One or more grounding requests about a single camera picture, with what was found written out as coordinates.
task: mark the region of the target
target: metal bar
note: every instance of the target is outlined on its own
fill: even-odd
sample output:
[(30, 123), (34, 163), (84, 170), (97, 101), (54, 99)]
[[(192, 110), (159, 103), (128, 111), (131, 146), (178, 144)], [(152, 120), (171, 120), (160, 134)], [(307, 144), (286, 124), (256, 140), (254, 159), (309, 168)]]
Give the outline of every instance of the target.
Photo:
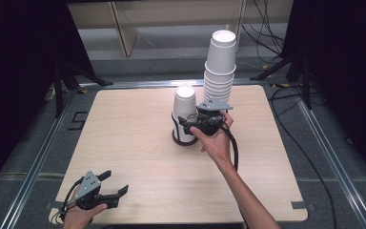
[(362, 228), (366, 228), (366, 204), (364, 199), (338, 159), (335, 150), (332, 148), (331, 143), (315, 118), (314, 112), (309, 110), (304, 103), (298, 104), (322, 149), (323, 155), (325, 155), (329, 165), (331, 166), (341, 189), (349, 200), (358, 221)]
[(13, 228), (14, 225), (16, 224), (17, 220), (19, 219), (20, 214), (22, 213), (22, 210), (26, 204), (26, 201), (29, 198), (32, 187), (34, 186), (34, 183), (38, 178), (38, 174), (44, 165), (47, 155), (49, 154), (49, 150), (51, 148), (52, 142), (64, 120), (64, 116), (67, 113), (70, 103), (73, 100), (75, 95), (76, 95), (76, 90), (71, 91), (69, 93), (69, 97), (67, 98), (67, 101), (65, 103), (62, 113), (60, 114), (60, 116), (56, 117), (55, 120), (53, 121), (51, 128), (49, 130), (49, 133), (47, 134), (47, 136), (43, 142), (43, 145), (41, 146), (41, 148), (37, 154), (35, 161), (31, 165), (31, 168), (30, 168), (27, 176), (23, 180), (23, 183), (22, 183), (22, 186), (20, 187), (19, 192), (17, 193), (12, 204), (10, 205), (10, 209), (1, 225), (1, 229)]
[(302, 99), (308, 109), (311, 110), (311, 96), (310, 96), (310, 63), (307, 54), (303, 56), (304, 74), (302, 76)]
[[(95, 83), (80, 84), (80, 89), (114, 90), (114, 89), (140, 89), (140, 88), (172, 88), (189, 84), (192, 86), (203, 86), (203, 79), (188, 80), (159, 80), (141, 82), (114, 82), (112, 85), (101, 87)], [(259, 81), (252, 81), (249, 78), (235, 78), (234, 85), (260, 85)]]

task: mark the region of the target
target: black cable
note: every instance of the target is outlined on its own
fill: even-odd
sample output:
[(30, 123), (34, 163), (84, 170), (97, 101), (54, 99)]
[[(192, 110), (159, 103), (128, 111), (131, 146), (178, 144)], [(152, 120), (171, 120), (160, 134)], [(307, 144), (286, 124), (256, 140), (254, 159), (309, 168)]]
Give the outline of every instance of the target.
[(59, 221), (58, 221), (58, 216), (59, 216), (59, 212), (55, 213), (55, 214), (51, 217), (51, 220), (50, 220), (51, 224), (53, 224), (54, 219), (55, 219), (55, 222), (56, 222), (56, 224), (57, 224), (54, 228), (58, 228), (58, 227), (60, 227), (60, 226), (61, 226), (61, 222), (59, 222)]
[(70, 190), (68, 191), (67, 196), (65, 197), (65, 200), (64, 200), (64, 202), (62, 203), (62, 206), (61, 206), (61, 208), (59, 209), (59, 212), (58, 212), (58, 214), (60, 215), (61, 219), (62, 219), (62, 218), (67, 214), (67, 211), (69, 210), (69, 209), (66, 209), (66, 208), (67, 208), (68, 199), (70, 198), (70, 196), (71, 196), (71, 194), (72, 194), (73, 189), (75, 189), (75, 187), (76, 187), (78, 184), (82, 183), (83, 178), (84, 178), (84, 177), (81, 177), (80, 179), (78, 179), (78, 180), (77, 180), (77, 181), (72, 185), (72, 187), (70, 188)]
[(288, 94), (288, 95), (283, 95), (281, 97), (275, 97), (274, 100), (278, 100), (278, 99), (282, 99), (282, 98), (288, 98), (288, 97), (294, 97), (294, 96), (302, 96), (302, 94)]
[(277, 55), (279, 55), (279, 52), (277, 52), (277, 51), (275, 51), (275, 50), (273, 50), (272, 48), (270, 48), (270, 47), (268, 47), (267, 45), (265, 45), (265, 44), (263, 44), (263, 43), (261, 43), (258, 39), (256, 39), (256, 38), (254, 38), (247, 30), (246, 30), (246, 28), (242, 25), (242, 29), (243, 29), (243, 31), (244, 32), (246, 32), (247, 34), (248, 34), (248, 36), (257, 44), (257, 45), (261, 45), (261, 46), (263, 46), (264, 48), (266, 48), (266, 49), (268, 49), (268, 50), (270, 50), (271, 52), (274, 52), (274, 53), (276, 53)]
[(234, 136), (231, 133), (228, 125), (226, 123), (224, 123), (224, 124), (227, 126), (227, 128), (223, 127), (223, 124), (218, 125), (218, 126), (221, 130), (224, 131), (225, 135), (227, 135), (227, 137), (230, 139), (230, 141), (233, 144), (233, 148), (234, 148), (234, 168), (237, 170), (237, 167), (238, 167), (238, 164), (239, 164), (239, 152), (238, 152), (238, 149), (237, 149), (236, 140), (234, 139)]
[(286, 110), (284, 110), (284, 111), (282, 111), (281, 113), (279, 113), (279, 114), (277, 114), (277, 115), (275, 115), (274, 117), (279, 117), (280, 115), (283, 115), (283, 114), (285, 114), (286, 112), (288, 112), (288, 111), (290, 111), (292, 108), (294, 108), (299, 102), (301, 101), (301, 98), (299, 98), (298, 100), (297, 100), (297, 102), (293, 105), (293, 106), (291, 106), (291, 107), (289, 107), (289, 108), (287, 108)]
[[(257, 44), (259, 44), (259, 39), (260, 39), (260, 36), (261, 35), (267, 35), (265, 33), (263, 33), (263, 28), (266, 28), (266, 30), (271, 34), (271, 35), (268, 35), (272, 38), (272, 41), (274, 43), (274, 46), (275, 48), (277, 49), (277, 51), (275, 53), (277, 53), (277, 55), (279, 55), (281, 53), (281, 51), (278, 49), (278, 47), (282, 50), (282, 45), (277, 41), (277, 36), (274, 35), (274, 33), (272, 32), (272, 29), (270, 28), (270, 22), (269, 22), (269, 13), (267, 11), (267, 5), (268, 5), (268, 1), (264, 1), (264, 14), (262, 13), (262, 11), (260, 10), (260, 7), (257, 5), (257, 3), (255, 2), (254, 0), (254, 5), (256, 6), (257, 8), (257, 11), (259, 12), (260, 14), (260, 17), (262, 19), (262, 24), (261, 24), (261, 27), (260, 27), (260, 31), (257, 31), (255, 30), (252, 25), (251, 25), (251, 28), (258, 32), (258, 37), (257, 37), (257, 41), (255, 41)], [(263, 58), (261, 58), (259, 52), (258, 52), (258, 45), (256, 46), (256, 51), (257, 51), (257, 56), (264, 62), (267, 62), (267, 63), (273, 63), (272, 61), (266, 61), (264, 60)]]
[(313, 168), (313, 170), (315, 171), (317, 177), (319, 178), (320, 182), (322, 183), (326, 194), (328, 195), (328, 199), (331, 203), (331, 210), (332, 210), (332, 216), (333, 216), (333, 225), (334, 228), (337, 228), (337, 222), (336, 222), (336, 212), (335, 212), (335, 205), (334, 205), (334, 201), (332, 198), (332, 195), (328, 189), (328, 186), (326, 185), (325, 181), (323, 180), (322, 176), (320, 175), (319, 171), (317, 170), (317, 168), (315, 167), (315, 165), (313, 164), (313, 162), (311, 161), (311, 159), (309, 158), (309, 156), (307, 155), (307, 153), (305, 152), (305, 150), (301, 147), (301, 145), (295, 140), (295, 138), (290, 134), (290, 132), (287, 130), (287, 128), (284, 126), (284, 124), (281, 122), (280, 118), (277, 115), (277, 111), (275, 109), (275, 105), (274, 105), (274, 100), (275, 100), (275, 95), (280, 92), (283, 89), (287, 89), (287, 88), (280, 88), (277, 91), (275, 91), (272, 95), (272, 110), (277, 118), (278, 123), (281, 125), (281, 127), (283, 128), (284, 132), (287, 133), (287, 135), (290, 137), (290, 139), (295, 143), (295, 145), (299, 148), (299, 150), (302, 152), (302, 154), (306, 157), (306, 159), (308, 160), (308, 162), (310, 163), (311, 167)]

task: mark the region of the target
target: wooden table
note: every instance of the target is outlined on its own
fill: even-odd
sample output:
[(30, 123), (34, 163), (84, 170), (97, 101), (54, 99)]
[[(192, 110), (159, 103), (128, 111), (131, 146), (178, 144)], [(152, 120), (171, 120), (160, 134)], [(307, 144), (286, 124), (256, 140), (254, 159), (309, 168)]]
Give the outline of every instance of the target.
[[(202, 87), (195, 87), (197, 104)], [(242, 222), (234, 197), (201, 143), (173, 142), (175, 88), (101, 91), (94, 100), (73, 153), (57, 201), (92, 170), (112, 170), (100, 193), (114, 194), (129, 184), (118, 208), (96, 223)], [(279, 221), (306, 219), (295, 176), (260, 86), (233, 86), (232, 133), (239, 149), (239, 174)]]

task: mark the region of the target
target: paper cup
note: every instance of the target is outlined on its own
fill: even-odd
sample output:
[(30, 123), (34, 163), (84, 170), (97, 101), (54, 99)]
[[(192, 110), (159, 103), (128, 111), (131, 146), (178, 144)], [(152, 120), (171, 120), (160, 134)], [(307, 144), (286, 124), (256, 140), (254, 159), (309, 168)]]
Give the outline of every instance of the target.
[(221, 98), (221, 97), (229, 96), (231, 94), (231, 88), (229, 88), (226, 91), (217, 92), (217, 91), (213, 91), (213, 90), (208, 89), (208, 87), (204, 87), (204, 92), (207, 93), (210, 96)]
[(217, 46), (230, 47), (236, 44), (236, 35), (227, 30), (215, 31), (211, 40)]
[(209, 82), (219, 85), (219, 84), (227, 84), (234, 80), (234, 73), (225, 74), (225, 75), (217, 75), (210, 73), (208, 70), (204, 71), (204, 79), (207, 79)]
[(204, 82), (204, 89), (210, 93), (225, 94), (231, 91), (232, 84), (225, 85), (224, 87), (214, 87), (207, 82)]
[(210, 42), (206, 69), (213, 74), (222, 75), (233, 73), (236, 69), (235, 35), (231, 31), (216, 31)]
[(189, 115), (196, 114), (195, 90), (190, 85), (177, 87), (174, 94), (173, 115), (176, 119), (179, 116), (186, 118)]
[(197, 138), (194, 135), (186, 135), (184, 133), (183, 126), (179, 124), (179, 121), (174, 114), (172, 114), (173, 118), (173, 140), (176, 144), (188, 146), (195, 144)]

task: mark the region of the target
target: aluminum rail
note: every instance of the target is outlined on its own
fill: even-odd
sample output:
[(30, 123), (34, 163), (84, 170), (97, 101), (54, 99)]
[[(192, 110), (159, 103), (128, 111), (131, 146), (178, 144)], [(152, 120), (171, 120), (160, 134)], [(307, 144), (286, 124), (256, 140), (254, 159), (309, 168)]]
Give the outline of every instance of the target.
[(46, 158), (47, 158), (47, 155), (49, 154), (52, 142), (55, 139), (55, 136), (58, 133), (59, 128), (61, 127), (61, 124), (64, 120), (64, 116), (67, 113), (67, 110), (75, 95), (76, 95), (76, 90), (70, 91), (69, 97), (67, 97), (67, 100), (65, 101), (65, 106), (63, 108), (63, 111), (53, 121), (51, 128), (49, 130), (49, 133), (47, 134), (47, 136), (37, 154), (36, 159), (34, 160), (33, 164), (31, 165), (31, 168), (30, 168), (28, 174), (26, 175), (25, 179), (23, 180), (20, 190), (18, 191), (16, 197), (14, 198), (13, 202), (10, 205), (9, 211), (7, 212), (6, 217), (0, 227), (1, 229), (14, 228), (14, 225), (16, 224), (17, 220), (19, 219), (20, 214), (22, 213), (22, 210), (25, 207), (26, 201), (28, 200), (29, 195), (31, 194), (31, 190), (34, 186), (34, 183), (38, 178), (38, 175), (41, 171), (41, 168), (44, 165), (44, 162), (46, 161)]
[[(295, 89), (295, 92), (298, 94), (300, 93), (299, 89)], [(331, 166), (341, 189), (343, 190), (346, 198), (349, 200), (349, 203), (352, 206), (358, 221), (360, 222), (362, 228), (366, 228), (366, 203), (364, 202), (364, 199), (341, 164), (335, 150), (320, 127), (314, 112), (309, 110), (303, 102), (298, 104), (306, 120), (308, 121), (308, 124), (313, 131), (319, 146), (322, 149), (323, 155), (325, 155), (329, 165)]]
[[(263, 81), (252, 81), (249, 78), (235, 78), (234, 85), (260, 85)], [(142, 81), (142, 82), (114, 82), (109, 86), (99, 86), (95, 83), (81, 83), (81, 89), (141, 89), (141, 88), (170, 88), (180, 85), (189, 84), (194, 87), (203, 86), (203, 79), (187, 79), (187, 80), (159, 80), (159, 81)]]

